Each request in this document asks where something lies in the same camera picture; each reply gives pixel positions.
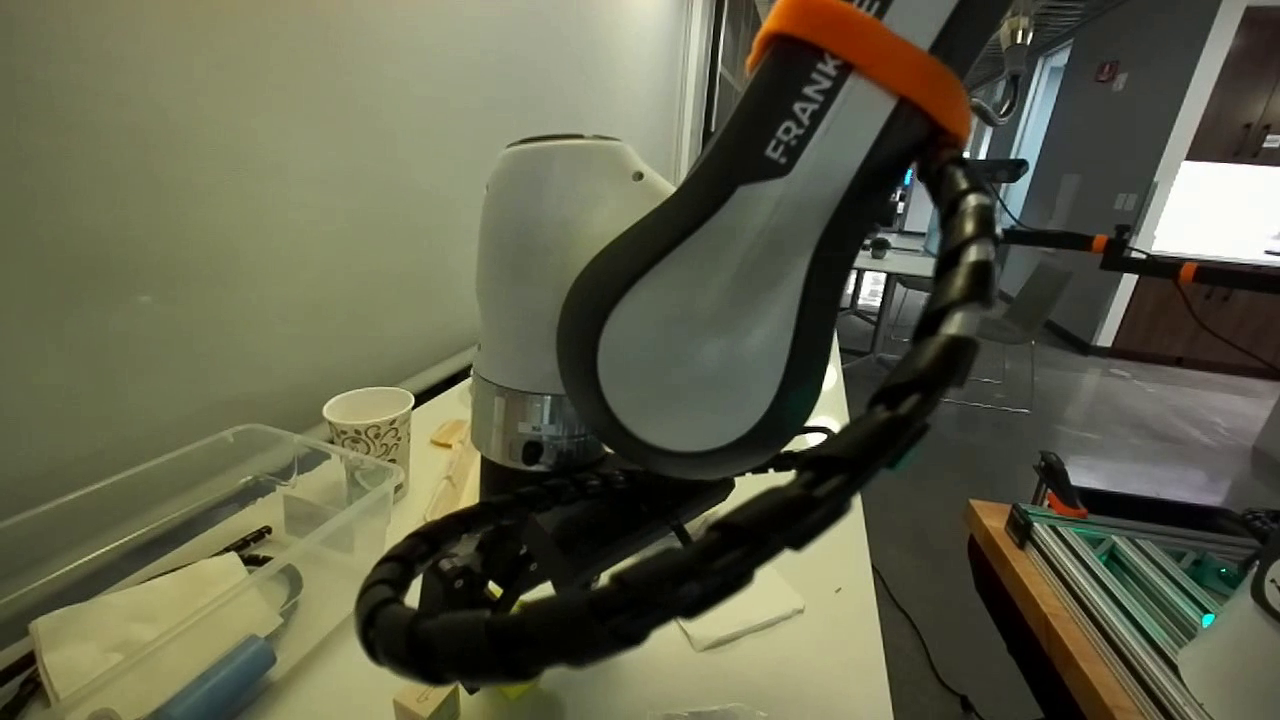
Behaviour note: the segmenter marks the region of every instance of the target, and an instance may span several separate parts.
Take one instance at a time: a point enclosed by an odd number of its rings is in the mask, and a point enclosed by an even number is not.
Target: clear plastic container
[[[53,712],[137,715],[137,687],[162,664],[171,677],[171,653],[184,653],[184,640],[200,634],[195,628],[235,610],[244,592],[281,605],[281,628],[258,634],[277,655],[258,687],[269,692],[350,610],[355,589],[384,547],[395,484],[400,468],[392,463],[247,425],[7,516],[0,521],[4,664],[26,647],[34,616],[209,558],[247,532],[273,527],[251,542],[258,566],[247,578],[192,601],[178,623],[103,664]]]

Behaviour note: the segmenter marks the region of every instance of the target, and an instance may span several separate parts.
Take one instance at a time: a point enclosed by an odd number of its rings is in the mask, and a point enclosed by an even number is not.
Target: desk
[[[411,507],[428,507],[449,451],[428,436],[439,418],[468,416],[468,389],[451,389],[411,416],[411,480],[392,521],[409,532]],[[830,357],[811,425],[843,425],[839,351]],[[779,476],[743,480],[734,498],[779,484]],[[692,653],[678,628],[661,628],[637,653],[593,666],[557,666],[529,692],[480,692],[463,698],[463,720],[661,720],[699,709],[748,709],[777,715],[893,715],[877,584],[867,558],[862,507],[820,535],[809,550],[779,556],[770,566],[803,595],[803,616],[752,633],[715,653]],[[370,666],[350,623],[335,628],[273,696],[258,715],[392,715],[405,687]]]
[[[1004,523],[1007,505],[969,505],[974,584],[997,601],[991,620],[1025,664],[1042,712],[1071,715],[1069,705],[1075,705],[1079,715],[1158,715],[1050,566],[1035,550],[1017,547]]]

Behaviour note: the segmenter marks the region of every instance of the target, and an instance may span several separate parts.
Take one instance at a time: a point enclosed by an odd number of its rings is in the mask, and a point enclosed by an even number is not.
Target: black wire
[[[26,677],[34,666],[34,653],[15,655],[11,664],[0,666],[0,687]]]
[[[1241,351],[1241,357],[1248,357],[1248,361],[1257,361],[1257,363],[1262,363],[1267,372],[1280,376],[1280,363],[1271,363],[1267,357],[1258,357],[1258,351],[1235,344],[1230,334],[1225,334],[1218,329],[1210,329],[1210,325],[1197,311],[1197,304],[1192,304],[1192,294],[1188,294],[1188,288],[1183,288],[1179,281],[1172,281],[1172,288],[1175,288],[1175,294],[1183,301],[1192,325],[1197,325],[1203,334],[1226,344],[1230,351]]]
[[[1027,226],[1027,222],[1004,204],[998,190],[991,190],[991,195],[997,195],[998,212],[1010,220],[1010,226]]]
[[[684,527],[684,523],[671,523],[671,532],[676,532],[678,547],[686,547],[686,542],[692,542],[692,535],[686,535],[686,527]]]
[[[0,720],[22,715],[22,709],[26,709],[34,696],[39,696],[39,677],[26,673],[26,677],[11,687],[11,696],[0,705]]]
[[[965,159],[926,157],[924,166],[926,190],[947,215],[934,264],[934,288],[947,293],[934,293],[934,304],[924,307],[912,351],[877,389],[867,413],[851,416],[820,446],[809,446],[793,484],[733,507],[699,532],[692,547],[642,556],[584,595],[529,601],[521,610],[409,606],[405,592],[420,566],[436,564],[451,542],[564,505],[632,497],[638,484],[650,489],[655,476],[607,458],[521,484],[511,497],[414,527],[370,564],[355,595],[364,653],[375,664],[428,682],[499,682],[533,678],[552,664],[595,664],[642,643],[676,616],[715,606],[738,592],[755,566],[779,550],[798,550],[828,532],[849,510],[851,497],[924,436],[932,408],[958,383],[958,372],[974,357],[972,334],[947,334],[943,329],[955,311],[987,307],[997,293],[991,258],[985,258],[997,235],[991,204],[969,204],[981,186]]]
[[[882,578],[878,564],[870,564],[870,571],[877,571],[877,584],[882,589],[886,605],[908,620],[908,628],[912,628],[912,634],[915,634],[915,643],[918,643],[918,653],[924,653],[924,664],[926,664],[932,678],[934,678],[947,696],[955,696],[955,705],[958,705],[965,715],[985,720],[985,712],[972,705],[972,696],[958,692],[958,687],[934,666],[934,655],[932,655],[932,647],[926,647],[915,616],[912,616],[912,610],[905,606],[905,601],[893,592],[893,584]]]

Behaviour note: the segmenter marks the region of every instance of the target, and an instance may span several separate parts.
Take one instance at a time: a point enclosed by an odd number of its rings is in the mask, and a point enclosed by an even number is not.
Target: white cup
[[[411,391],[409,389],[350,389],[330,396],[321,416],[326,445],[395,463],[409,480],[411,445]]]

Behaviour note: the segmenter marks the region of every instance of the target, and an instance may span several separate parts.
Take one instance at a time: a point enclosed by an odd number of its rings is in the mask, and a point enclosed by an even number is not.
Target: floor
[[[851,408],[886,372],[862,357],[867,325],[839,321]],[[1197,505],[1280,507],[1280,468],[1253,455],[1253,436],[1280,383],[1157,363],[1124,363],[1035,344],[985,344],[985,372],[950,396],[915,451],[862,490],[870,556],[926,634],[940,673],[987,720],[1042,715],[972,592],[965,498],[1027,498],[1035,451],[1069,458],[1075,484],[1175,497]],[[926,677],[908,623],[878,595],[897,715],[943,720],[958,705]]]

